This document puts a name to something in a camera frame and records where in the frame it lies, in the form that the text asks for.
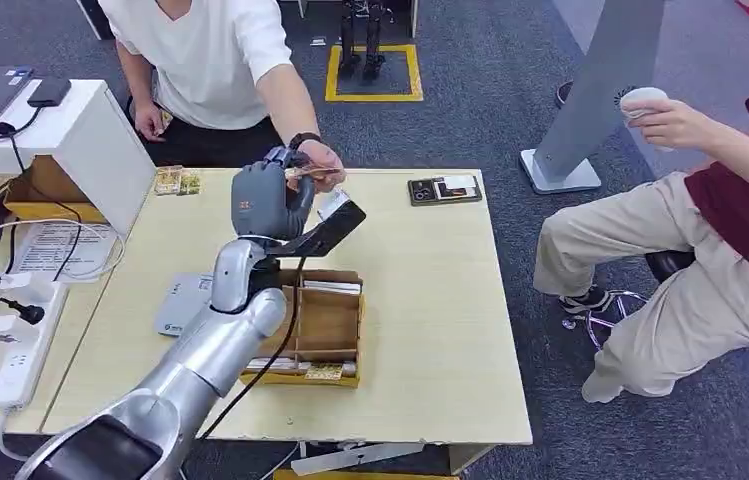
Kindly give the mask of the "person's right hand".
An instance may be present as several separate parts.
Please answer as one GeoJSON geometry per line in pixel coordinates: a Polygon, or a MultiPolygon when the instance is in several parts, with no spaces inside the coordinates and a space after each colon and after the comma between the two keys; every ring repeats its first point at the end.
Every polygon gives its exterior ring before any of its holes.
{"type": "Polygon", "coordinates": [[[140,135],[149,142],[164,142],[165,125],[160,108],[146,99],[133,99],[134,124],[140,135]]]}

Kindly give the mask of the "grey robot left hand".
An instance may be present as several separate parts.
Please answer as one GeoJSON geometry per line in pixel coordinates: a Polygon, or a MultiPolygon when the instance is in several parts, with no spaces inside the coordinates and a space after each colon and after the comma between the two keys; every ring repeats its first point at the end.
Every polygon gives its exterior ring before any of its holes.
{"type": "Polygon", "coordinates": [[[295,191],[286,170],[304,167],[308,155],[274,147],[266,156],[243,167],[232,179],[231,220],[236,234],[289,241],[302,235],[315,195],[314,180],[304,176],[295,191]]]}

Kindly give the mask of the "person's left hand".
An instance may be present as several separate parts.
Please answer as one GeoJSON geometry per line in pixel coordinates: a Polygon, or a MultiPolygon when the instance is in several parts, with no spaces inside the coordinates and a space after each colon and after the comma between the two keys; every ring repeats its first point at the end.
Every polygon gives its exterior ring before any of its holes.
{"type": "Polygon", "coordinates": [[[310,178],[317,193],[327,193],[346,179],[344,165],[329,146],[316,140],[306,140],[297,149],[301,160],[292,168],[294,175],[287,177],[287,185],[298,189],[298,181],[310,178]]]}

